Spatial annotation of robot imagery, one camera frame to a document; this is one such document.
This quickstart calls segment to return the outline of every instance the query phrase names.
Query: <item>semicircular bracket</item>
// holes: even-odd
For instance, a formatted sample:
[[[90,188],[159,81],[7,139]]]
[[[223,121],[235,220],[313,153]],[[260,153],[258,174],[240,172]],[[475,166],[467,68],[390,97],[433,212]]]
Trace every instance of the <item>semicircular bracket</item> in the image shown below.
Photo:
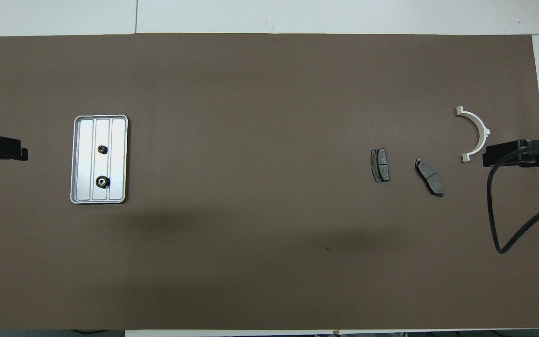
[[[475,123],[475,126],[477,126],[477,131],[480,133],[480,138],[477,141],[477,145],[475,145],[475,148],[471,152],[467,152],[466,154],[462,154],[461,157],[463,158],[463,162],[469,161],[469,156],[476,154],[479,150],[481,150],[482,147],[484,147],[484,144],[486,143],[486,138],[490,136],[490,129],[486,128],[484,125],[484,122],[481,121],[475,113],[471,113],[469,111],[463,110],[463,105],[459,105],[457,107],[457,116],[467,117],[471,119],[473,123]]]

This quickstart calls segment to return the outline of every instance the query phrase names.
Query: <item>brown surface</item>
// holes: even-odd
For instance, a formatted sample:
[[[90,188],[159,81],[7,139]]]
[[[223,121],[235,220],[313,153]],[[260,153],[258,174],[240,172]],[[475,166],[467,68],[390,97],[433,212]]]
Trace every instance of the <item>brown surface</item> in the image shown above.
[[[539,327],[539,224],[494,250],[460,104],[490,145],[539,138],[531,38],[0,38],[0,135],[30,150],[0,161],[0,328]],[[73,119],[117,113],[128,201],[73,205]],[[496,180],[507,239],[539,168]]]

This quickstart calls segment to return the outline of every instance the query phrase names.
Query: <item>metal tray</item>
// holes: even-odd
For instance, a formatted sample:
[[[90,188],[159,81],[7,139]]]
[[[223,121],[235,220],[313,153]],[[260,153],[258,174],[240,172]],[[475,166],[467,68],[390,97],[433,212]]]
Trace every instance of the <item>metal tray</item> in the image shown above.
[[[75,204],[122,203],[126,198],[128,118],[79,116],[74,120],[70,200]],[[107,183],[99,177],[106,177]]]

